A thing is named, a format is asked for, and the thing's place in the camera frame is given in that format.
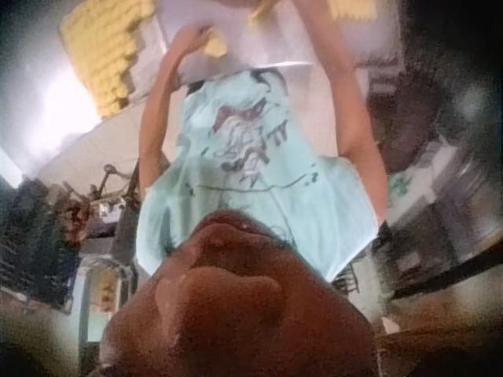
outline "hand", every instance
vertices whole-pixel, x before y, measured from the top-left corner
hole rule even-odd
[[[197,51],[207,43],[210,28],[211,25],[204,22],[182,27],[174,36],[167,54],[175,61],[181,61],[185,56]]]

